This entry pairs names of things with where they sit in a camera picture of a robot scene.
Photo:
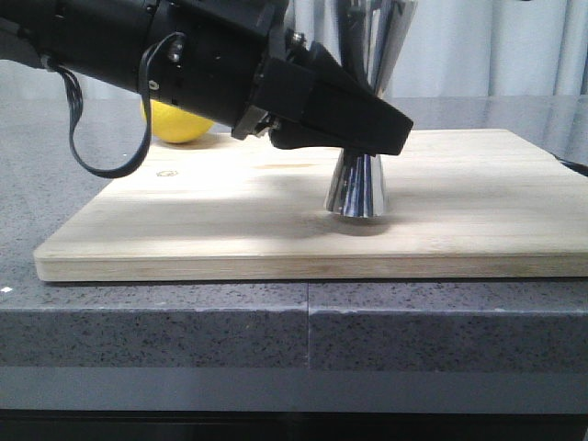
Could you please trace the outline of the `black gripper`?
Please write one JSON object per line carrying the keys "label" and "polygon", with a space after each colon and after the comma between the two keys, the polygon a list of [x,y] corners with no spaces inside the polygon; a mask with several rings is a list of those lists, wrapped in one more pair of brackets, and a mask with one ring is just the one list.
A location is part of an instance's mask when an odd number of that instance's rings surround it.
{"label": "black gripper", "polygon": [[400,154],[413,121],[371,95],[319,42],[285,26],[286,1],[146,1],[138,73],[153,102],[228,125],[269,129],[278,149]]}

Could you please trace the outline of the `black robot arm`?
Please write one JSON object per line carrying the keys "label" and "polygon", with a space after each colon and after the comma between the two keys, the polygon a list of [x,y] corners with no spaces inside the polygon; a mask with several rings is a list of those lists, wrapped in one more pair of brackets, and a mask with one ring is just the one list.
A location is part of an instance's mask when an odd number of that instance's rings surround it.
{"label": "black robot arm", "polygon": [[1,55],[42,56],[137,91],[153,44],[154,100],[229,126],[267,131],[283,150],[340,147],[397,155],[412,121],[285,25],[284,1],[4,1]]}

